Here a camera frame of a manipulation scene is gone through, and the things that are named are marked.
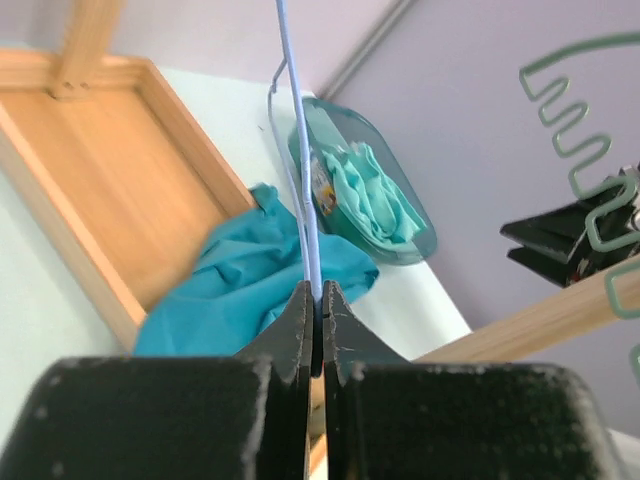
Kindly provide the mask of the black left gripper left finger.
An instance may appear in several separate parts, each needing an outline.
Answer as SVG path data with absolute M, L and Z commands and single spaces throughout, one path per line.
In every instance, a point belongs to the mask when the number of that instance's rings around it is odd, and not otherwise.
M 313 298 L 225 357 L 67 357 L 34 383 L 5 479 L 305 479 Z

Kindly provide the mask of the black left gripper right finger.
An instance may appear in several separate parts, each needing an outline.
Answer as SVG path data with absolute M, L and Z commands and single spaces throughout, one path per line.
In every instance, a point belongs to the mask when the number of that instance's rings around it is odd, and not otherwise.
M 586 383 L 552 364 L 414 364 L 323 295 L 332 479 L 621 479 Z

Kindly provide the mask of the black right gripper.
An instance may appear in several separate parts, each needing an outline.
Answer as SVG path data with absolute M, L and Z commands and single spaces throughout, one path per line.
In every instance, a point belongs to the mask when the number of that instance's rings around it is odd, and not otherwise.
M 508 251 L 510 260 L 566 288 L 636 255 L 638 231 L 635 176 L 620 174 L 607 177 L 588 198 L 507 223 L 500 234 L 522 245 Z

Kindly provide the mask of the pale green plastic hanger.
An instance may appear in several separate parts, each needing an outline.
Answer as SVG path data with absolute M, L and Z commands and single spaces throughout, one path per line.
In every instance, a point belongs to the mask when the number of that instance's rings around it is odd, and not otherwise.
M 568 159 L 573 164 L 568 173 L 568 182 L 575 196 L 574 201 L 591 196 L 595 187 L 607 178 L 591 187 L 586 187 L 579 181 L 582 171 L 605 157 L 612 140 L 606 133 L 595 133 L 574 144 L 567 143 L 567 134 L 586 118 L 589 111 L 588 103 L 564 102 L 563 98 L 570 85 L 570 79 L 566 75 L 557 76 L 540 88 L 533 86 L 530 80 L 554 64 L 577 55 L 627 47 L 638 42 L 638 32 L 616 33 L 583 40 L 544 55 L 519 71 L 520 84 L 527 98 L 537 105 L 541 124 L 553 133 L 551 141 L 555 153 L 559 158 Z M 620 174 L 633 174 L 635 193 L 639 192 L 638 168 L 630 167 L 611 176 Z M 634 298 L 638 293 L 638 271 L 639 252 L 569 287 L 562 288 L 561 292 L 552 297 L 493 326 L 484 327 L 439 347 L 425 355 L 424 359 L 510 362 L 617 320 L 636 319 L 639 309 L 627 308 L 622 301 L 625 298 Z

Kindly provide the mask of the dark teal t shirt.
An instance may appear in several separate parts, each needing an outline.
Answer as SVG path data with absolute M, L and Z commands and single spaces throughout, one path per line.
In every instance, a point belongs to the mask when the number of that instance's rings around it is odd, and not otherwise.
M 152 309 L 137 356 L 231 356 L 285 309 L 303 279 L 297 222 L 275 187 L 251 191 L 256 208 L 215 228 L 190 275 Z

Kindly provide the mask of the light blue wire hanger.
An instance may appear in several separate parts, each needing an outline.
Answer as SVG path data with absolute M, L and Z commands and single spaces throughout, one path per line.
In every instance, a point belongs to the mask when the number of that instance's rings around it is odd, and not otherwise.
M 276 148 L 285 168 L 288 185 L 294 200 L 298 233 L 303 261 L 304 279 L 310 283 L 312 298 L 315 303 L 321 301 L 323 284 L 319 250 L 318 223 L 313 205 L 311 188 L 311 148 L 303 109 L 300 82 L 296 68 L 295 56 L 287 20 L 286 2 L 276 0 L 276 11 L 282 60 L 273 74 L 267 93 L 267 114 L 273 132 Z M 288 73 L 292 102 L 295 113 L 296 132 L 299 141 L 299 166 L 290 159 L 284 139 L 280 135 L 274 116 L 274 97 L 278 90 L 280 77 Z

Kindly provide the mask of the light teal t shirt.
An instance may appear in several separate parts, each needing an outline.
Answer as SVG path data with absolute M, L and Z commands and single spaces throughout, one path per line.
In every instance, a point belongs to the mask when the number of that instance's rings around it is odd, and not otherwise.
M 423 217 L 382 169 L 365 142 L 322 150 L 337 200 L 372 244 L 394 249 L 427 230 Z

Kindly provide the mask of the translucent teal plastic bin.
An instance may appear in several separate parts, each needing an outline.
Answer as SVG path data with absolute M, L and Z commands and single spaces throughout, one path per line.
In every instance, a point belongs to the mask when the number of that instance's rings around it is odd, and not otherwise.
M 324 231 L 376 262 L 414 265 L 434 254 L 435 227 L 382 134 L 358 112 L 302 100 L 314 204 Z

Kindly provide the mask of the wooden clothes rack stand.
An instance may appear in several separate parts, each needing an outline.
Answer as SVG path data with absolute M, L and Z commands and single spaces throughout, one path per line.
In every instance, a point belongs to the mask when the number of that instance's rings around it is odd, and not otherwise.
M 211 232 L 257 203 L 155 65 L 108 54 L 120 10 L 77 1 L 60 54 L 2 51 L 1 163 L 124 357 L 140 357 L 152 309 L 190 275 Z M 323 292 L 313 300 L 309 475 L 328 464 L 324 286 L 339 284 L 350 306 L 379 274 L 315 213 Z

